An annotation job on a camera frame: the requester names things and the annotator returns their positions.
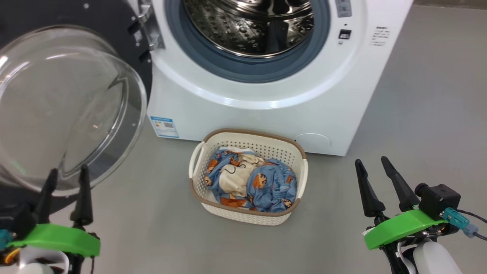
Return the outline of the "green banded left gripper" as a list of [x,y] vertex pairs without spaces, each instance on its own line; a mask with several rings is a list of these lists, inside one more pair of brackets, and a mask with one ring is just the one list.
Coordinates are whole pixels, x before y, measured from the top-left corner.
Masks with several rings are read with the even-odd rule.
[[[18,274],[80,274],[86,258],[94,260],[100,255],[100,239],[95,233],[82,229],[49,224],[51,197],[56,190],[59,170],[52,169],[45,181],[36,205],[37,226],[9,247],[19,248]],[[82,165],[79,192],[75,209],[71,213],[74,226],[87,226],[93,222],[90,172]]]

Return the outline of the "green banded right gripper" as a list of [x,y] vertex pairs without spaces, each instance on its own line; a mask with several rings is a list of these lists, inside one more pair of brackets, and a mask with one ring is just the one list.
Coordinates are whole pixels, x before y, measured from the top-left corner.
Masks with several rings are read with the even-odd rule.
[[420,200],[405,182],[402,175],[386,157],[381,157],[384,171],[395,189],[402,212],[389,218],[384,215],[384,204],[379,201],[368,180],[368,173],[360,159],[355,160],[355,171],[362,201],[363,213],[374,219],[374,226],[363,233],[368,250],[381,250],[388,260],[393,274],[418,274],[413,253],[420,244],[437,242],[441,236],[449,234],[449,224],[435,221],[414,206]]

